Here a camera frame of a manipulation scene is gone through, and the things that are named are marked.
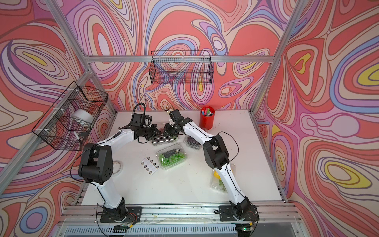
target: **white tabletop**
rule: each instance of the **white tabletop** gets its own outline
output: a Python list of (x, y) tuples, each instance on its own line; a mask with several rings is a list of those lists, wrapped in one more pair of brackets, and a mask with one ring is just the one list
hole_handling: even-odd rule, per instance
[[(163, 127), (169, 115), (164, 111), (149, 111), (153, 123)], [(199, 111), (181, 111), (186, 118), (199, 124)], [(119, 112), (111, 128), (110, 135), (117, 133), (118, 127), (130, 122), (131, 112)], [(232, 161), (236, 165), (235, 177), (242, 191), (250, 201), (281, 200), (274, 177), (262, 150), (247, 110), (219, 110), (215, 113), (214, 125), (208, 132), (215, 135), (225, 131), (237, 141), (240, 152)], [(226, 134), (220, 134), (229, 151), (229, 158), (237, 153), (235, 142)], [(149, 175), (141, 166), (146, 157), (157, 159), (156, 152), (172, 144), (153, 146), (150, 142), (139, 144), (130, 142), (113, 153), (113, 160), (122, 163), (123, 169), (113, 175), (115, 186), (127, 204), (161, 203), (207, 203), (229, 201), (227, 194), (210, 188), (212, 169), (204, 159), (203, 149), (195, 150), (182, 143), (188, 158), (167, 170), (159, 169)], [(89, 185), (82, 205), (102, 204), (102, 198), (93, 185)]]

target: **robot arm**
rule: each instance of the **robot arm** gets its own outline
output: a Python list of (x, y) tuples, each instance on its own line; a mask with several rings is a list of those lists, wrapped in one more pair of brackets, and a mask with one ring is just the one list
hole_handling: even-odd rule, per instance
[(135, 113), (130, 123), (119, 128), (118, 133), (98, 143), (87, 143), (81, 156), (78, 174), (83, 179), (96, 186), (104, 200), (103, 219), (121, 222), (127, 215), (124, 198), (118, 193), (111, 178), (113, 173), (112, 152), (117, 151), (127, 143), (144, 137), (147, 141), (161, 134), (156, 124), (151, 124), (152, 117)]
[[(228, 192), (228, 197), (230, 201), (234, 204), (241, 203), (244, 200), (244, 193), (240, 189), (237, 184), (237, 181), (234, 178), (232, 170), (230, 169), (229, 159), (228, 159), (228, 151), (226, 150), (223, 139), (220, 135), (213, 136), (210, 133), (207, 133), (200, 127), (198, 127), (194, 122), (189, 122), (183, 127), (184, 133), (193, 137), (198, 143), (202, 144), (204, 149), (205, 160), (208, 165), (218, 173), (222, 182), (225, 185), (225, 188)], [(217, 152), (213, 152), (213, 145), (216, 140), (218, 141), (218, 148), (224, 150), (224, 154), (226, 157), (220, 157), (216, 159), (215, 155)]]
[(234, 216), (238, 219), (244, 218), (252, 204), (238, 186), (230, 169), (229, 153), (222, 137), (207, 133), (190, 118), (184, 118), (179, 110), (174, 110), (169, 114), (173, 125), (166, 123), (165, 132), (173, 136), (178, 136), (179, 132), (184, 132), (203, 145), (205, 161), (210, 168), (219, 174), (224, 183)]

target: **black wire basket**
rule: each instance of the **black wire basket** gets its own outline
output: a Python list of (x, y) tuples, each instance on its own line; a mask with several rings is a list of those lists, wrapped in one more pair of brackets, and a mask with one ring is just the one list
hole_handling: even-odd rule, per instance
[[(55, 114), (51, 120), (43, 128), (35, 129), (41, 119), (46, 116), (46, 112), (32, 129), (34, 134), (55, 150), (81, 151), (98, 116), (108, 101), (106, 92), (91, 86), (78, 86), (76, 82), (75, 85), (74, 89), (69, 89), (72, 92), (62, 106), (53, 109)], [(74, 114), (77, 110), (84, 110), (93, 119), (88, 121), (78, 118)]]
[(150, 80), (152, 84), (212, 84), (212, 51), (151, 51)]

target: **pink wall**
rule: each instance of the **pink wall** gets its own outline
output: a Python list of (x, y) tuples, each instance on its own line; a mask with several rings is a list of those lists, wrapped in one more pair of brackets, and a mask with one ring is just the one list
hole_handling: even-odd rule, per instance
[[(64, 2), (61, 9), (88, 55), (151, 55), (203, 50), (213, 55), (273, 55), (294, 2), (160, 0)], [(151, 85), (148, 63), (94, 63), (118, 110), (139, 102), (166, 107), (248, 109), (268, 64), (215, 63), (213, 85)]]
[[(43, 1), (13, 2), (0, 3), (0, 169), (66, 86), (83, 73)], [(105, 107), (89, 141), (104, 138), (110, 118)], [(78, 154), (40, 144), (0, 196), (1, 237), (49, 235), (79, 190), (80, 183), (68, 177)]]
[(150, 110), (165, 108), (249, 109), (268, 63), (225, 63), (223, 75), (213, 74), (212, 85), (151, 84), (149, 63), (93, 63), (117, 110), (132, 110), (143, 102)]
[(379, 3), (312, 0), (255, 111), (310, 236), (379, 236)]

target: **red cup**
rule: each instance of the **red cup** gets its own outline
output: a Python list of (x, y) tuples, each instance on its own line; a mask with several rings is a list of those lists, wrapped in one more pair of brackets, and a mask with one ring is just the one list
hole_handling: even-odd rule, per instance
[[(205, 116), (201, 113), (201, 111), (204, 111), (204, 114), (207, 110), (210, 110), (212, 115)], [(210, 106), (205, 106), (200, 110), (200, 123), (199, 126), (203, 129), (211, 129), (213, 127), (213, 120), (215, 119), (215, 109)]]

